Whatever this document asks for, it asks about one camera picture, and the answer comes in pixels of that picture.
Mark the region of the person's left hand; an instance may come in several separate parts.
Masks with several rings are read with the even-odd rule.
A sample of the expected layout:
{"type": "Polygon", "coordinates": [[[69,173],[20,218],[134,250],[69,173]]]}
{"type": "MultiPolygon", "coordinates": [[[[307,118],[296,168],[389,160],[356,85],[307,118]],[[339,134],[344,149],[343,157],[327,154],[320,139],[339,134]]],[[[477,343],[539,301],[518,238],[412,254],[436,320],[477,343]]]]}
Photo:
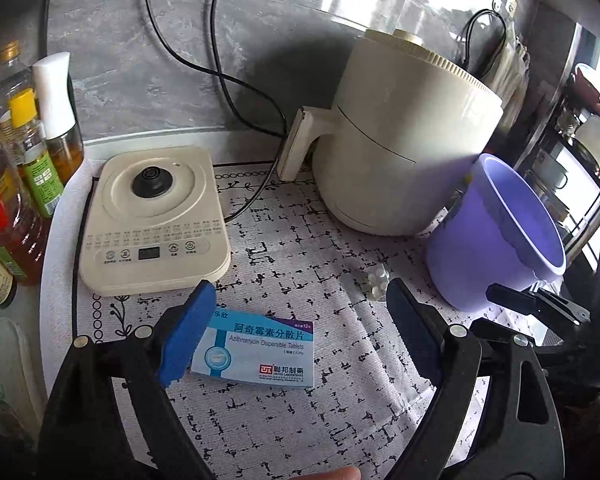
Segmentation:
{"type": "Polygon", "coordinates": [[[344,466],[337,469],[298,476],[292,480],[361,480],[361,471],[355,466],[344,466]]]}

